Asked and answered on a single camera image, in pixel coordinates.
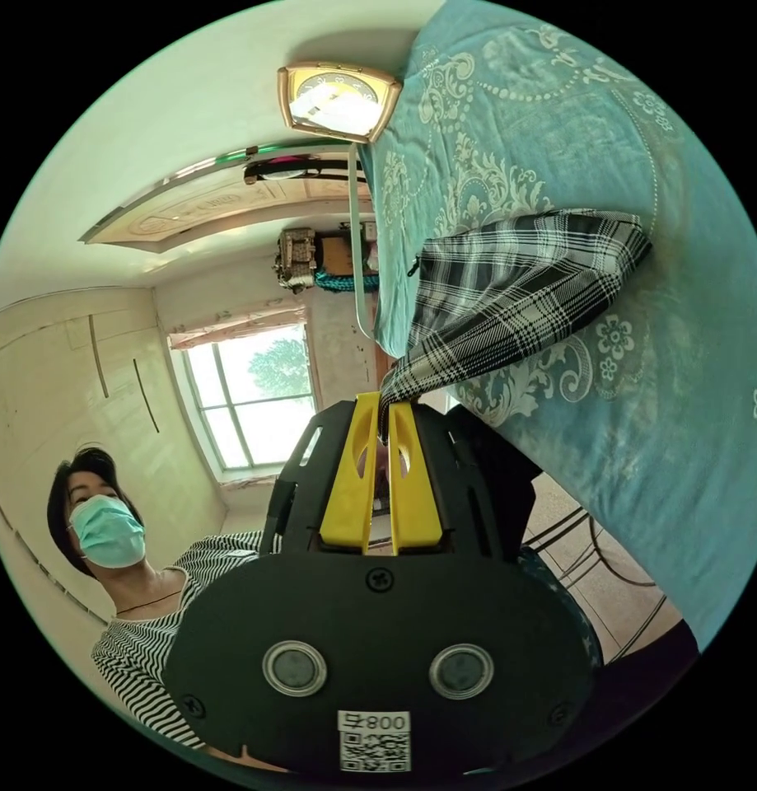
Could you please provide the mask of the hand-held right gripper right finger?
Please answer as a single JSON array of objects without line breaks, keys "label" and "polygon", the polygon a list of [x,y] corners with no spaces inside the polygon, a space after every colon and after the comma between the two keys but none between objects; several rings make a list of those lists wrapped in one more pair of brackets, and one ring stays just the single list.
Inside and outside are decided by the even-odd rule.
[{"label": "hand-held right gripper right finger", "polygon": [[436,548],[443,536],[413,405],[389,410],[388,481],[393,553]]}]

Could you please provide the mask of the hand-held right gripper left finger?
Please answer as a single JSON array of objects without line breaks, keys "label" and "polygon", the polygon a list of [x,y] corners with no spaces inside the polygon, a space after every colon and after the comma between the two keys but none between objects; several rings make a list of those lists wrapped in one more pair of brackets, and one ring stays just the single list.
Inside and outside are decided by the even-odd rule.
[{"label": "hand-held right gripper left finger", "polygon": [[320,539],[328,548],[367,550],[374,502],[379,400],[380,394],[371,392],[358,395],[353,403],[320,525]]}]

